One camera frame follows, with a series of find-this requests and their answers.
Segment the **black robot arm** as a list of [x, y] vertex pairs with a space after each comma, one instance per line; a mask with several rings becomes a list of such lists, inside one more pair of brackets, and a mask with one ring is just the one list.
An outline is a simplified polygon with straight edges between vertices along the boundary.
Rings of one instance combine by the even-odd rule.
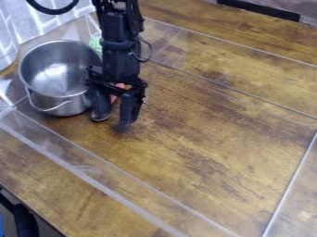
[[89, 66], [93, 120], [104, 121], [113, 109], [112, 97], [121, 98], [120, 126], [138, 120], [148, 82], [140, 77], [144, 17], [138, 0], [93, 0], [102, 30], [102, 65]]

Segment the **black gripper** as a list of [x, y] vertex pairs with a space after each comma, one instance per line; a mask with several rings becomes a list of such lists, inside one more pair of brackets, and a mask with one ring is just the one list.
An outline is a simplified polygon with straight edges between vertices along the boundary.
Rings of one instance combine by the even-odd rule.
[[89, 79], [93, 112], [109, 115], [112, 110], [110, 94], [121, 96], [120, 125], [130, 126], [140, 117], [144, 105], [146, 81], [141, 78], [141, 63], [148, 61], [142, 56], [142, 38], [114, 42], [100, 38], [104, 48], [102, 62], [89, 66]]

